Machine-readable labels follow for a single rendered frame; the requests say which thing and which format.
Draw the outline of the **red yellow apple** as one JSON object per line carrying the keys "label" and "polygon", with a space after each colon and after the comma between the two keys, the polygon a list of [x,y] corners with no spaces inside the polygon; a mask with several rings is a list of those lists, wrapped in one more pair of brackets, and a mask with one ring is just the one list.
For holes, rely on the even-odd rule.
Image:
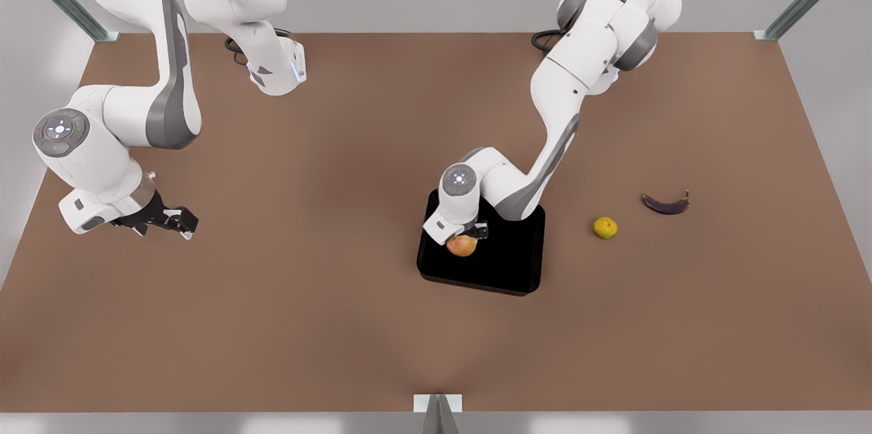
{"label": "red yellow apple", "polygon": [[446,241],[445,247],[452,255],[468,257],[476,250],[477,242],[478,240],[474,236],[461,234]]}

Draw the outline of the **black rectangular tray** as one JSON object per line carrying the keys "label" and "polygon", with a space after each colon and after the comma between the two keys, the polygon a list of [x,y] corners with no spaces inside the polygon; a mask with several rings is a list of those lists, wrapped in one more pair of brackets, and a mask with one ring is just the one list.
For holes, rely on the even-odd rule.
{"label": "black rectangular tray", "polygon": [[525,296],[541,282],[546,213],[537,206],[521,221],[502,219],[480,198],[479,219],[488,223],[488,238],[476,250],[458,257],[438,245],[423,230],[416,260],[423,279],[477,290]]}

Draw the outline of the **dark purple overripe banana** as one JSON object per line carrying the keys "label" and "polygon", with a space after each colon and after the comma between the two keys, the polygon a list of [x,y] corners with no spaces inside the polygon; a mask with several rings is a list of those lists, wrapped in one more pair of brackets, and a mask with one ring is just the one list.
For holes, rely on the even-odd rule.
{"label": "dark purple overripe banana", "polygon": [[642,193],[641,199],[646,207],[651,208],[655,213],[663,215],[678,215],[684,213],[689,208],[689,191],[685,191],[684,197],[673,203],[660,202],[644,193]]}

